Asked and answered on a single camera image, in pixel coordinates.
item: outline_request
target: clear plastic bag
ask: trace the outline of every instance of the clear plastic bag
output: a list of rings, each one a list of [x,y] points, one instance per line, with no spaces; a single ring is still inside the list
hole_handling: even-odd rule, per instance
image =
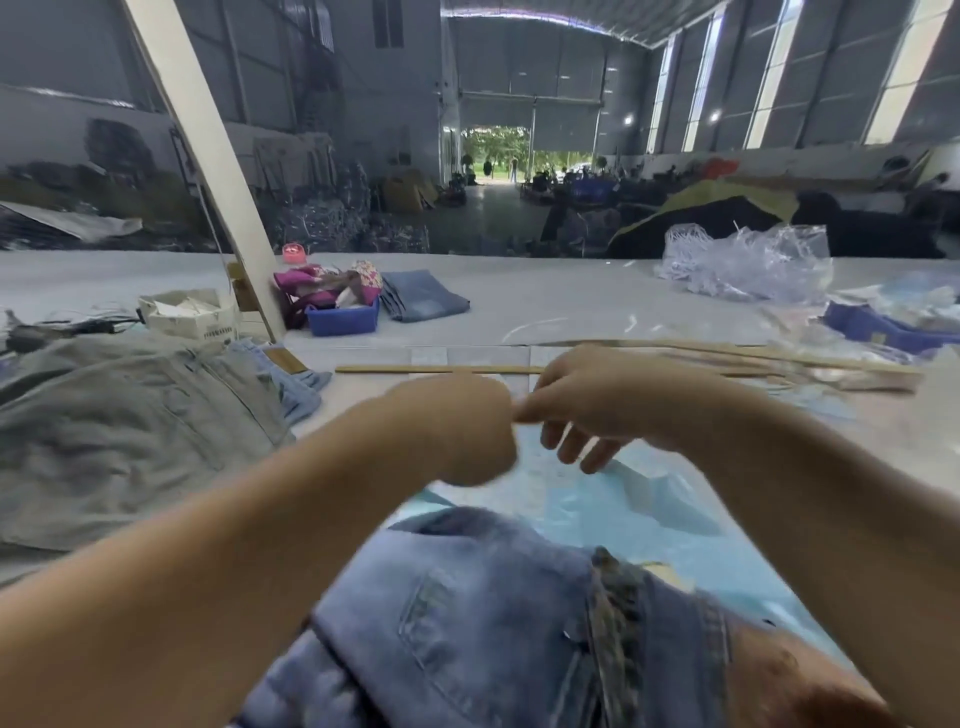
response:
[[[827,297],[833,260],[822,226],[742,228],[716,240],[698,225],[675,225],[666,234],[658,275],[731,301],[817,303]]]

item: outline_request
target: wooden stick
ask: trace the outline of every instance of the wooden stick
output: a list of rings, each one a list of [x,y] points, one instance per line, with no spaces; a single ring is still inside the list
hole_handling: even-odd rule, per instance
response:
[[[784,352],[766,346],[737,346],[735,344],[709,344],[702,341],[687,341],[684,339],[581,339],[575,341],[557,341],[549,344],[524,344],[523,346],[541,347],[575,347],[580,344],[596,344],[598,346],[614,347],[619,349],[677,349],[686,352],[722,353],[764,361],[786,361],[800,364],[805,367],[822,369],[854,369],[862,372],[890,372],[902,375],[921,375],[924,371],[920,367],[910,367],[902,364],[888,364],[879,361],[861,361],[858,359],[835,359],[823,356],[807,356]]]
[[[337,367],[338,375],[442,375],[467,373],[475,375],[541,375],[544,367],[522,367],[512,364],[452,366],[446,364],[347,364]],[[778,372],[760,367],[705,367],[720,376],[774,376]]]

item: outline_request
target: white box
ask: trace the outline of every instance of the white box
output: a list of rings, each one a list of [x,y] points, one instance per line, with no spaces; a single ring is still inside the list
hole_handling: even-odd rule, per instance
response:
[[[166,306],[178,306],[187,299],[206,303],[215,310],[203,313],[184,311],[182,315],[168,315]],[[238,338],[240,310],[230,294],[215,288],[190,291],[168,291],[156,296],[141,296],[140,311],[147,328],[168,336],[200,341],[230,341]]]

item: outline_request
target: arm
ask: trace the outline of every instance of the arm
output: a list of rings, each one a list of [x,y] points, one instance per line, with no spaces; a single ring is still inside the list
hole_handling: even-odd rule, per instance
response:
[[[676,363],[576,350],[516,412],[602,467],[643,437],[686,455],[813,616],[916,728],[960,713],[960,508],[803,413]]]
[[[515,458],[510,395],[489,379],[422,379],[354,407],[4,591],[0,725],[222,728],[402,501]]]

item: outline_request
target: blue crate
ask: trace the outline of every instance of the blue crate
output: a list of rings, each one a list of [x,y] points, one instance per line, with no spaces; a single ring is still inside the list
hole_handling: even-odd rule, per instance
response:
[[[354,333],[372,333],[376,331],[377,317],[380,315],[380,298],[373,305],[358,308],[315,308],[306,307],[306,320],[310,333],[314,336],[350,336]]]
[[[960,344],[960,334],[921,331],[877,313],[868,305],[831,303],[824,314],[824,323],[852,341],[866,341],[912,354],[940,349],[945,344]]]

